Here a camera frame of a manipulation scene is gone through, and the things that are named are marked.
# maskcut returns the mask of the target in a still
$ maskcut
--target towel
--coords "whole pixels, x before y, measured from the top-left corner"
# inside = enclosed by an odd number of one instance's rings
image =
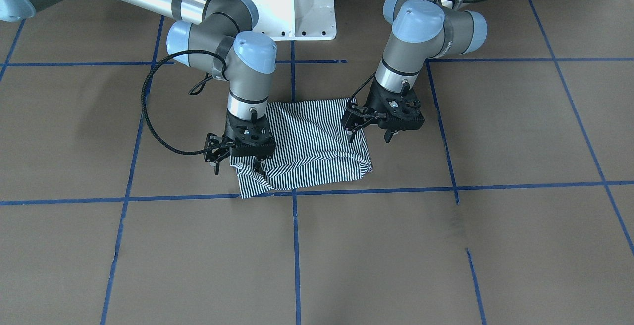
[[[273,157],[253,169],[255,157],[231,157],[240,196],[360,180],[372,171],[368,145],[360,130],[352,143],[341,127],[347,99],[271,102],[266,115],[277,147]]]

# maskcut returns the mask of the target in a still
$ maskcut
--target striped cloth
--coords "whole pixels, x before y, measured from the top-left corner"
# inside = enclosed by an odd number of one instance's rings
[[[261,172],[253,169],[255,157],[231,157],[243,198],[270,190],[290,190],[339,181],[360,180],[372,171],[363,131],[348,144],[341,127],[347,99],[272,102],[266,108],[277,142],[273,158]]]

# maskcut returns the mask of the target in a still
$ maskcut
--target blue joint cap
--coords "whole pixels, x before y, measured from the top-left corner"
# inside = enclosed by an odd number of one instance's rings
[[[383,3],[383,18],[388,23],[394,23],[394,9],[396,9],[396,3],[398,0],[385,0]]]
[[[487,25],[486,19],[482,14],[477,11],[467,10],[466,12],[471,14],[471,19],[474,21],[474,33],[473,36],[471,36],[469,47],[462,54],[473,52],[482,47],[482,44],[484,44],[486,40],[486,34],[489,32],[489,25]]]
[[[0,0],[0,20],[19,22],[36,15],[36,9],[30,0]]]
[[[275,71],[277,45],[264,34],[254,31],[238,33],[233,41],[233,51],[247,66],[261,74]]]
[[[426,0],[408,0],[392,24],[392,34],[406,43],[422,43],[435,38],[444,24],[444,11]]]
[[[249,10],[249,14],[251,14],[251,29],[258,24],[258,20],[260,20],[260,16],[258,15],[258,7],[256,7],[256,3],[253,3],[253,0],[239,0],[242,2],[247,9]]]
[[[183,22],[183,20],[174,23],[167,34],[167,53],[173,54],[189,49],[191,31],[192,23]],[[174,60],[185,66],[190,65],[190,56],[188,54],[177,56]]]

